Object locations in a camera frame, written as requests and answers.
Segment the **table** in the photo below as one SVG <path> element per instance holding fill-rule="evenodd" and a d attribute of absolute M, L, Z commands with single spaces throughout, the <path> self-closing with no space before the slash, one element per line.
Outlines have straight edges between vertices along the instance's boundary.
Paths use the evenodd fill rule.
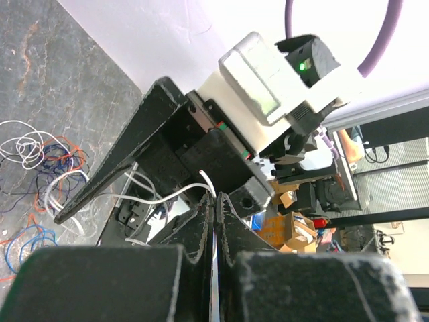
<path fill-rule="evenodd" d="M 0 0 L 0 42 L 0 122 L 17 119 L 66 136 L 88 153 L 91 169 L 96 169 L 141 101 L 141 91 L 55 0 Z M 25 133 L 19 125 L 1 127 L 0 142 Z M 5 190 L 26 191 L 34 176 L 19 164 L 0 167 Z M 122 184 L 110 190 L 120 191 Z M 0 211 L 16 200 L 0 194 Z M 32 201 L 33 196 L 26 196 L 12 211 L 0 213 L 0 240 L 14 236 L 34 213 L 38 223 L 56 232 L 59 244 L 94 244 L 114 203 L 100 200 L 95 216 L 99 230 L 83 239 L 34 212 Z M 0 256 L 0 278 L 10 275 Z M 1 282 L 0 303 L 10 284 Z"/>

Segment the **person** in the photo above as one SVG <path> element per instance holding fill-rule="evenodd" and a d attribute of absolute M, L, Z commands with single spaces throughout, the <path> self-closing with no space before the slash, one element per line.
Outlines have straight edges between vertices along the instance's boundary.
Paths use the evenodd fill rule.
<path fill-rule="evenodd" d="M 354 164 L 365 156 L 360 130 L 359 126 L 353 127 L 350 136 L 345 129 L 338 132 L 345 158 L 349 164 Z"/>

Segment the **gray table surface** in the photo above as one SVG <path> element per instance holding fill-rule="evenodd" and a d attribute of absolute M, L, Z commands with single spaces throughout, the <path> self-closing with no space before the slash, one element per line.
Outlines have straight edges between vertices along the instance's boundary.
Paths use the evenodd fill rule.
<path fill-rule="evenodd" d="M 94 171 L 141 101 L 141 91 L 55 0 L 0 0 L 0 42 L 0 122 L 16 119 L 66 136 L 88 152 Z M 20 125 L 2 126 L 0 142 L 27 132 Z M 35 175 L 34 170 L 4 162 L 0 185 L 24 192 Z M 0 211 L 18 198 L 0 193 Z M 35 213 L 38 223 L 56 232 L 59 244 L 94 244 L 113 206 L 113 200 L 99 203 L 98 232 L 84 239 L 34 212 L 32 201 L 33 196 L 26 196 L 11 212 L 0 213 L 0 240 L 14 236 Z M 11 260 L 17 264 L 15 248 Z M 0 278 L 8 276 L 2 255 Z M 0 303 L 10 284 L 1 282 Z"/>

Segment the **red object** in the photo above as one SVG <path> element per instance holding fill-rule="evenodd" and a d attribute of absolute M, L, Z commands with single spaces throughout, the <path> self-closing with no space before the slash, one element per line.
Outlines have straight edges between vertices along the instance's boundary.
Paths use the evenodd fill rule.
<path fill-rule="evenodd" d="M 325 218 L 317 218 L 317 219 L 311 219 L 313 220 L 314 228 L 316 229 L 322 229 L 325 228 L 328 224 L 328 221 Z"/>

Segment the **person's arm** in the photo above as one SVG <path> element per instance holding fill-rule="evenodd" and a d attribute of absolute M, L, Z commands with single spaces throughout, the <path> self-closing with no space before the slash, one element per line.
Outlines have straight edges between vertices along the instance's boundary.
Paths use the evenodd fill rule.
<path fill-rule="evenodd" d="M 338 135 L 348 163 L 357 162 L 364 157 L 361 146 L 349 137 L 345 129 L 340 130 Z"/>

